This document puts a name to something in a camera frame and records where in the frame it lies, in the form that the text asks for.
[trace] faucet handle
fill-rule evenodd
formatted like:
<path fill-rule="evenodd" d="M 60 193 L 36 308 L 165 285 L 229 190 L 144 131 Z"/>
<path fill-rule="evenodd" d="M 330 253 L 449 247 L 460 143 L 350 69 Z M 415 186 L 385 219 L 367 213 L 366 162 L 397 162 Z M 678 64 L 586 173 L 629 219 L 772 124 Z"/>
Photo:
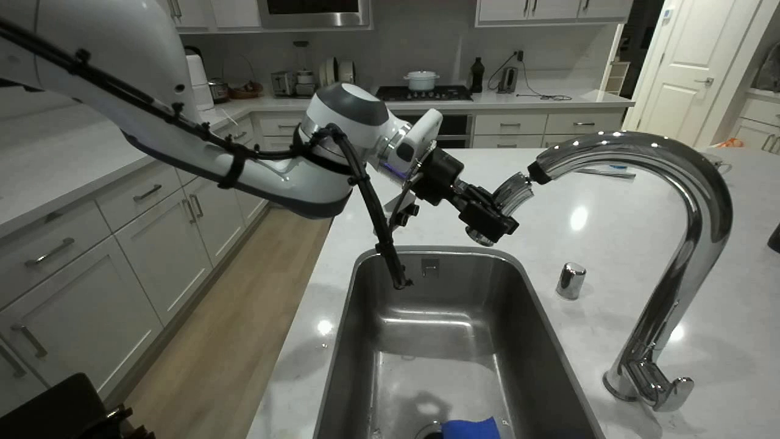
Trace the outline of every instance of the faucet handle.
<path fill-rule="evenodd" d="M 675 379 L 671 382 L 651 358 L 627 364 L 627 374 L 638 398 L 649 403 L 655 412 L 675 412 L 684 405 L 688 395 L 695 388 L 695 381 L 688 376 Z"/>

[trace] kitchen counter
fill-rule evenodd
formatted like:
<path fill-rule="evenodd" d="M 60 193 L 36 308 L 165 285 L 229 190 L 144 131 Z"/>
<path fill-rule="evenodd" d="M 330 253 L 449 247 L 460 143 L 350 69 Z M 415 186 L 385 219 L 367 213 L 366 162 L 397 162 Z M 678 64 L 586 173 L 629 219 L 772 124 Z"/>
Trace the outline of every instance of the kitchen counter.
<path fill-rule="evenodd" d="M 660 354 L 660 369 L 671 379 L 698 381 L 678 412 L 619 403 L 601 385 L 601 374 L 625 346 L 684 229 L 681 196 L 668 184 L 637 170 L 637 180 L 573 173 L 537 186 L 537 197 L 515 215 L 520 229 L 498 243 L 526 269 L 587 405 L 610 439 L 777 437 L 780 253 L 766 242 L 780 225 L 780 158 L 757 151 L 717 154 L 732 164 L 725 180 L 737 216 L 727 252 Z M 465 164 L 465 180 L 494 187 L 509 173 L 526 169 L 537 151 L 467 149 L 456 156 Z M 382 199 L 397 193 L 385 179 L 372 184 Z M 472 247 L 449 205 L 437 209 L 425 205 L 394 240 L 416 247 Z M 321 247 L 250 424 L 250 439 L 313 437 L 353 260 L 372 243 L 363 199 L 353 196 Z M 566 260 L 587 269 L 582 298 L 575 303 L 556 296 Z"/>
<path fill-rule="evenodd" d="M 481 95 L 453 102 L 389 102 L 404 110 L 526 110 L 526 107 L 629 107 L 629 101 L 597 91 L 559 91 L 575 101 L 538 101 L 511 95 Z M 304 112 L 309 101 L 232 101 L 200 112 L 211 130 L 232 124 L 247 114 Z M 83 106 L 69 106 L 19 120 L 0 123 L 0 240 L 80 199 L 103 186 L 152 164 L 148 156 L 127 143 L 121 131 Z"/>

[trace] kitchen sink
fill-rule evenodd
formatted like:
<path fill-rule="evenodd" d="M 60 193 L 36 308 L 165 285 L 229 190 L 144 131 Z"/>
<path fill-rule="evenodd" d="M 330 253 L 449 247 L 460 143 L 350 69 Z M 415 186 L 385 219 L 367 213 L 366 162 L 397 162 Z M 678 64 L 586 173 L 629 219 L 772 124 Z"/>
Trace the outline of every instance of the kitchen sink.
<path fill-rule="evenodd" d="M 487 249 L 402 249 L 394 291 L 356 263 L 316 419 L 319 439 L 437 439 L 487 419 L 502 439 L 601 437 L 523 269 Z"/>

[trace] kitchen island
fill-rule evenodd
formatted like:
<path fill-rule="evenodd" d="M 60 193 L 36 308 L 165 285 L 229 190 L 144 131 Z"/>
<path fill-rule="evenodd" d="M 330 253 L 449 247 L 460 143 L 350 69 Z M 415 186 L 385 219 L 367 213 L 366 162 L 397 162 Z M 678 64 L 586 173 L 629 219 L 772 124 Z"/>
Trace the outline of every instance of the kitchen island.
<path fill-rule="evenodd" d="M 464 180 L 491 190 L 537 154 L 456 151 Z M 684 229 L 681 196 L 668 184 L 637 170 L 637 180 L 573 173 L 537 186 L 537 197 L 515 215 L 520 229 L 498 243 L 523 265 L 605 437 L 775 437 L 780 427 L 780 253 L 766 247 L 780 223 L 780 158 L 717 154 L 728 164 L 721 170 L 733 197 L 733 232 L 660 354 L 671 379 L 698 382 L 678 412 L 619 403 L 601 385 Z M 372 184 L 382 199 L 397 193 L 382 179 Z M 425 205 L 394 242 L 475 247 L 445 205 Z M 249 437 L 313 437 L 353 260 L 372 243 L 363 199 L 353 196 L 330 232 Z M 556 296 L 566 260 L 587 269 L 581 301 Z"/>

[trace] stove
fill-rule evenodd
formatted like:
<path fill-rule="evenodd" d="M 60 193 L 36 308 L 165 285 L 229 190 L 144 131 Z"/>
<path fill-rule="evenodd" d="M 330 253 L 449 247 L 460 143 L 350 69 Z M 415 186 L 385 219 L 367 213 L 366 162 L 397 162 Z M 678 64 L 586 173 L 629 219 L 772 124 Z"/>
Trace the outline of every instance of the stove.
<path fill-rule="evenodd" d="M 385 102 L 397 101 L 470 101 L 465 86 L 437 86 L 434 91 L 409 91 L 406 86 L 382 86 L 376 93 Z"/>

